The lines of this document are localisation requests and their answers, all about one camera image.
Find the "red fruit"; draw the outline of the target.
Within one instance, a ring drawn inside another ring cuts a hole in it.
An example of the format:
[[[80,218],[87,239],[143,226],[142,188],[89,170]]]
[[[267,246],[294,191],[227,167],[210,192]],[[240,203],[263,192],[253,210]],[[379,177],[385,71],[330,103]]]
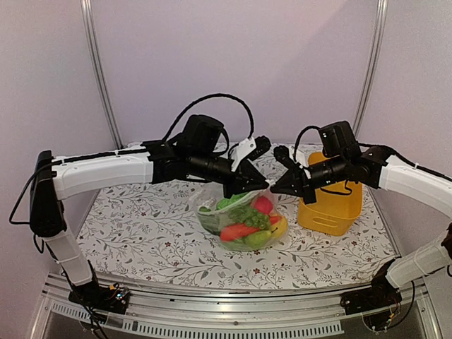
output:
[[[259,196],[251,203],[251,207],[264,215],[269,215],[273,210],[273,203],[265,196]]]

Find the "yellow lemon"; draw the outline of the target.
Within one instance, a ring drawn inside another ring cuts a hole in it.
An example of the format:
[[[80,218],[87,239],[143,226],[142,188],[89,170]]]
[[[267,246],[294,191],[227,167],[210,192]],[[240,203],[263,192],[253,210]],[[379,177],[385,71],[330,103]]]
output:
[[[270,231],[273,238],[280,238],[288,229],[287,219],[283,215],[270,216]]]

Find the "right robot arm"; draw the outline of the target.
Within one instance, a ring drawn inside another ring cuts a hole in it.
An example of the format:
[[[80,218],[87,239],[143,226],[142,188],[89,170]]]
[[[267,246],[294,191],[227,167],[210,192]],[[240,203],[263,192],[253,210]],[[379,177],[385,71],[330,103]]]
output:
[[[316,190],[349,181],[374,189],[392,191],[451,216],[451,178],[415,164],[386,145],[366,145],[355,139],[347,121],[318,130],[325,160],[305,167],[297,151],[274,148],[275,159],[286,173],[270,188],[275,194],[300,197],[305,204],[316,202]],[[451,231],[447,230],[407,256],[384,264],[365,293],[365,302],[379,308],[406,283],[432,274],[451,264]]]

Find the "orange carrot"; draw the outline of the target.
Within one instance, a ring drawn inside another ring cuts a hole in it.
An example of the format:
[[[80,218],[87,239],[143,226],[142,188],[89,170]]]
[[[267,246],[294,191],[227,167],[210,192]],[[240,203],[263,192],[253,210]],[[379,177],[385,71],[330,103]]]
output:
[[[257,227],[247,227],[245,224],[229,225],[221,230],[220,240],[223,242],[232,242],[260,231],[261,229]]]

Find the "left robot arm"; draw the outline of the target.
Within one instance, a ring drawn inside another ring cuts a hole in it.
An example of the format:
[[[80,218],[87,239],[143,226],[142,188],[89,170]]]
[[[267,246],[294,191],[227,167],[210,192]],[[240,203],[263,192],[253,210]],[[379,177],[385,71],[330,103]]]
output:
[[[171,139],[75,157],[54,157],[49,150],[39,154],[35,171],[24,188],[30,194],[26,223],[43,239],[66,271],[69,282],[78,287],[78,296],[89,306],[100,306],[105,291],[97,285],[94,270],[66,224],[62,201],[108,186],[193,178],[222,184],[226,198],[267,189],[266,178],[252,161],[270,149],[269,138],[250,136],[233,148],[215,151],[219,138],[226,135],[220,121],[195,114],[188,118],[183,131]]]

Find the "green bitter gourd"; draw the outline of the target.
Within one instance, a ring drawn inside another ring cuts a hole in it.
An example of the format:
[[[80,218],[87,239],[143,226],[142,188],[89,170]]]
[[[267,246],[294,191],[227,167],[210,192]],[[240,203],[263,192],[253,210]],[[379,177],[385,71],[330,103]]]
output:
[[[242,194],[234,194],[231,198],[222,198],[220,199],[215,209],[216,210],[223,210],[225,208],[229,208],[232,206],[233,208],[239,207],[239,206],[246,206],[251,203],[251,200],[256,196],[255,193],[242,193]]]

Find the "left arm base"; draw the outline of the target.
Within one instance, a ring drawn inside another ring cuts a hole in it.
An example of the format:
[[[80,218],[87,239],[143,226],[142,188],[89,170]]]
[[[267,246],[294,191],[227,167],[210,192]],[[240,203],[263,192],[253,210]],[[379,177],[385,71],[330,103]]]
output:
[[[118,283],[103,287],[96,280],[80,286],[71,285],[69,294],[70,302],[115,314],[125,314],[129,300],[127,287],[120,287]]]

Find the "clear zip top bag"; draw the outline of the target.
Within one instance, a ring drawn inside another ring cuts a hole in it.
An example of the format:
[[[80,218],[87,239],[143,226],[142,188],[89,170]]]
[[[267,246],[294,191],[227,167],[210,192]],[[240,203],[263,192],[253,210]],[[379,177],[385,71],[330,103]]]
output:
[[[288,230],[287,218],[268,189],[225,198],[219,185],[206,184],[190,197],[189,204],[202,228],[231,251],[265,249]]]

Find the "green pear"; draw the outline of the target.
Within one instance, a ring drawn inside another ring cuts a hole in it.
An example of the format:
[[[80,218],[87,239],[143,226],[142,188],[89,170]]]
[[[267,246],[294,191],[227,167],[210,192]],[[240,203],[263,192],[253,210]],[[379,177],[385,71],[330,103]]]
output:
[[[270,230],[261,230],[244,238],[244,244],[251,249],[262,249],[279,240]]]

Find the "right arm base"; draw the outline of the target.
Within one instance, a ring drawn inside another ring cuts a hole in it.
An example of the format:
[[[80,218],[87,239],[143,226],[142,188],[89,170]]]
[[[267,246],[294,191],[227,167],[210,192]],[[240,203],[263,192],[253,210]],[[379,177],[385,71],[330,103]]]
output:
[[[383,311],[364,317],[364,324],[372,331],[385,331],[391,325],[396,317],[401,294],[398,288],[394,288],[383,278],[382,280],[373,280],[368,288],[345,292],[340,296],[340,306],[347,315],[358,314],[376,309],[395,306],[394,311]]]

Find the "green leafy vegetable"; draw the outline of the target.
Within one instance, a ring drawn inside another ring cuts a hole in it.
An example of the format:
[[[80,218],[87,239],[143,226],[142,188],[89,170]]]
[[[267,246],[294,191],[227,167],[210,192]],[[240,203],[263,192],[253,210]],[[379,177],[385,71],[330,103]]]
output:
[[[211,214],[211,209],[201,206],[197,213],[201,226],[209,233],[220,235],[220,222],[216,215]]]

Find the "green grapes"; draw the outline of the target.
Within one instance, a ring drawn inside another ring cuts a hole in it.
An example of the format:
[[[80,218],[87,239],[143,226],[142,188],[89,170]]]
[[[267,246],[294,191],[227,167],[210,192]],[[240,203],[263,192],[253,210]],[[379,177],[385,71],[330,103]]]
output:
[[[234,223],[245,224],[247,227],[257,227],[261,230],[267,230],[270,227],[269,216],[251,206],[236,207],[228,213],[228,217]]]

